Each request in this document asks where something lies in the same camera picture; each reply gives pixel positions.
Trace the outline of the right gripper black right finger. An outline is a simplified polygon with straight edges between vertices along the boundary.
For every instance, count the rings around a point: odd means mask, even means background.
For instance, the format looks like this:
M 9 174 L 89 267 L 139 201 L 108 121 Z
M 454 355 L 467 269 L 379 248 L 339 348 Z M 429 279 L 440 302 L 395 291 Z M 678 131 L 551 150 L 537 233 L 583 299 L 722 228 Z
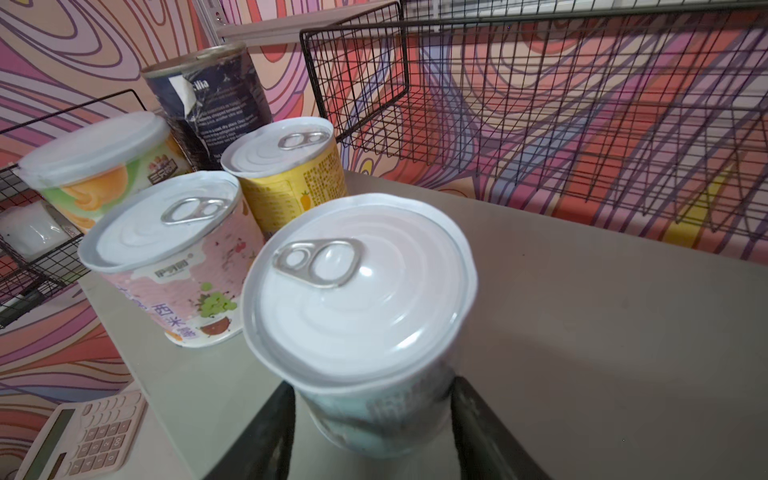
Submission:
M 462 376 L 451 387 L 451 422 L 462 479 L 551 479 Z

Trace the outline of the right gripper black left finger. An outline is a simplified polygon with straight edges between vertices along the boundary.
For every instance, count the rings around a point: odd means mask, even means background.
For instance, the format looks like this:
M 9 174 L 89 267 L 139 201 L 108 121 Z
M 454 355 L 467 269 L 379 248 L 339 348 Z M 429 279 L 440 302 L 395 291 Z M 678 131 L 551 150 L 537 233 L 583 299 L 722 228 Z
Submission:
M 204 479 L 287 479 L 295 425 L 295 392 L 283 381 Z

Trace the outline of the teal can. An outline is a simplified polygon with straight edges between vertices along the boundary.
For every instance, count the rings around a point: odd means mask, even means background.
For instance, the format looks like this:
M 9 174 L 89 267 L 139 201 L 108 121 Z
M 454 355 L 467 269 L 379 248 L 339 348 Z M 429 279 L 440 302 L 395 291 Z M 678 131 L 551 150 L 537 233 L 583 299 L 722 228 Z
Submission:
M 244 336 L 329 441 L 392 458 L 449 420 L 477 292 L 469 242 L 448 215 L 395 195 L 348 196 L 262 248 L 243 285 Z

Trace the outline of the pink can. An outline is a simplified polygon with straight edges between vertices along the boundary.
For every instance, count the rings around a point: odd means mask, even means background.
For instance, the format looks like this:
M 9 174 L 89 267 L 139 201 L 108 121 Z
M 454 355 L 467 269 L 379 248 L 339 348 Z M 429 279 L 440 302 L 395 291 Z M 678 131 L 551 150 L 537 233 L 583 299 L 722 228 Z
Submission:
M 264 244 L 239 180 L 200 171 L 113 208 L 78 255 L 171 342 L 202 348 L 241 333 L 244 282 Z

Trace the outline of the yellow can pull tab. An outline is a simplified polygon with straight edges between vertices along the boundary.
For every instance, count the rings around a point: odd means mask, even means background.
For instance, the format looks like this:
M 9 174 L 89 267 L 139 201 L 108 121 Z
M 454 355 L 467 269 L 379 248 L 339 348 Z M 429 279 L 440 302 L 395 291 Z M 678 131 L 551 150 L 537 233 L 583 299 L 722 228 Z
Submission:
M 241 136 L 221 157 L 239 179 L 265 238 L 308 210 L 348 194 L 330 121 L 297 117 Z

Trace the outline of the yellow green can plastic lid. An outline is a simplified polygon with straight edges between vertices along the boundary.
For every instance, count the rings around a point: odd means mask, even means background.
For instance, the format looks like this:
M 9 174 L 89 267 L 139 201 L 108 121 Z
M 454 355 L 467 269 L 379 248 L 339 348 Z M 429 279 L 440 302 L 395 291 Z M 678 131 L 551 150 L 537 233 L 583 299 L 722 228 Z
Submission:
M 192 171 L 166 121 L 140 111 L 48 142 L 25 155 L 16 174 L 86 233 L 126 198 Z

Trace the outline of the dark blue tin can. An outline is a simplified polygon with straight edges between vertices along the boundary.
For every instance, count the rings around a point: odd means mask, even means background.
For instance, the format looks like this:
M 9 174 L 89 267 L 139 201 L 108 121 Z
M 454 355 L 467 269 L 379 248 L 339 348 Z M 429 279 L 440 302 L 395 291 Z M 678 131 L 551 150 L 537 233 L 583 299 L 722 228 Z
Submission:
M 273 121 L 243 43 L 210 47 L 141 71 L 195 170 L 220 170 L 226 148 Z

